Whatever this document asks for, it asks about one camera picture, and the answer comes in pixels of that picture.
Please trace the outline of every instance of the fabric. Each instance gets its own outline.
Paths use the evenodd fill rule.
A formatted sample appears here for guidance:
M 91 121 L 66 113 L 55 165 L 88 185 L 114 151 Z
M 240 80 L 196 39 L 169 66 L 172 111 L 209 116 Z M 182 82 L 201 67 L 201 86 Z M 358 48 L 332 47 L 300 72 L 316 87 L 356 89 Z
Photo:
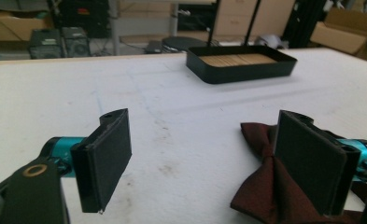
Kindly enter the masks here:
M 276 126 L 242 123 L 242 133 L 262 166 L 245 180 L 231 202 L 231 208 L 263 223 L 359 223 L 360 213 L 347 211 L 339 217 L 324 217 L 274 157 Z

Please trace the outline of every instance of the table surface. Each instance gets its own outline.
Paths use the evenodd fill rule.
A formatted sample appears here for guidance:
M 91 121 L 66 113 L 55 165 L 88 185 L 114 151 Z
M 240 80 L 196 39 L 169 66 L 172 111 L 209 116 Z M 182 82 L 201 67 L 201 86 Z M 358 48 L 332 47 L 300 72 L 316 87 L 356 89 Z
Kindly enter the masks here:
M 0 62 L 0 181 L 51 137 L 88 136 L 128 108 L 133 156 L 104 214 L 82 214 L 76 180 L 63 178 L 72 223 L 258 223 L 229 207 L 260 165 L 241 122 L 276 124 L 284 109 L 367 139 L 367 62 L 284 52 L 298 60 L 290 77 L 221 85 L 194 75 L 185 54 Z

